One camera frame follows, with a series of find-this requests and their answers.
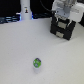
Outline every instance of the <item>white robot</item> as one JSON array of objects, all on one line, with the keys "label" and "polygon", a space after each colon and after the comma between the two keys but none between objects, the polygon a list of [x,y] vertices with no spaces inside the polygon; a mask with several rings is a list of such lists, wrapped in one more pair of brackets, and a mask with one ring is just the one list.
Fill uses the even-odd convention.
[{"label": "white robot", "polygon": [[[82,19],[84,4],[78,3],[77,0],[54,0],[52,10],[48,11],[51,11],[53,15],[50,32],[69,40],[76,22]],[[32,19],[30,0],[21,0],[21,20],[30,19]]]},{"label": "white robot", "polygon": [[31,20],[32,12],[30,9],[30,0],[20,0],[21,3],[21,20]]},{"label": "white robot", "polygon": [[[30,10],[30,0],[21,1],[21,18],[22,20],[32,19],[32,12]],[[77,3],[76,0],[54,0],[52,5],[53,11],[56,12],[56,17],[66,17],[70,20],[79,22],[83,16],[84,4]]]}]

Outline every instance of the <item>metal part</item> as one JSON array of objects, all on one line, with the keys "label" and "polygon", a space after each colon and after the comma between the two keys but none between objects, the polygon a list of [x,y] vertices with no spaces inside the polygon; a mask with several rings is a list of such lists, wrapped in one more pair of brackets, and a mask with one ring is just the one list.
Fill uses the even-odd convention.
[{"label": "metal part", "polygon": [[60,33],[60,32],[56,32],[56,36],[63,38],[64,34]]},{"label": "metal part", "polygon": [[62,22],[58,22],[58,26],[65,29],[67,25]]}]

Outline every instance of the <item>black cable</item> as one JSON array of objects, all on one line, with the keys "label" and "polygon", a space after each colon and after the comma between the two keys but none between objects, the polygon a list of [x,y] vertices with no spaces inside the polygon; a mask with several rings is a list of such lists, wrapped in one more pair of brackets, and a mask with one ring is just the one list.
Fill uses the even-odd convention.
[{"label": "black cable", "polygon": [[40,0],[40,3],[41,3],[42,7],[43,7],[45,10],[47,10],[47,11],[49,11],[49,12],[53,13],[53,11],[52,11],[52,10],[47,9],[47,8],[43,5],[43,3],[42,3],[42,1],[41,1],[41,0]]}]

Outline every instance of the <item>white table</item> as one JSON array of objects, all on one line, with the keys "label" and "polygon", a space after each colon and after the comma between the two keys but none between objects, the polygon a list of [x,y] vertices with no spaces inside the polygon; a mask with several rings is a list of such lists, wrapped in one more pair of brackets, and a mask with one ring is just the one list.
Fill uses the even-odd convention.
[{"label": "white table", "polygon": [[0,84],[84,84],[84,27],[77,23],[67,41],[50,25],[50,18],[0,24]]}]

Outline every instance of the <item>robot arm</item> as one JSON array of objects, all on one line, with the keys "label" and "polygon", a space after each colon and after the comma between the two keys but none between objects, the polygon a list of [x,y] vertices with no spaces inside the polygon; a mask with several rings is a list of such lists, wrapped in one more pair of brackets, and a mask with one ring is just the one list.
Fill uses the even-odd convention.
[{"label": "robot arm", "polygon": [[76,0],[54,0],[50,32],[58,37],[70,40],[76,22],[80,22],[84,13],[84,4]]},{"label": "robot arm", "polygon": [[84,12],[84,4],[76,0],[54,0],[52,10],[56,18],[70,19],[80,22]]}]

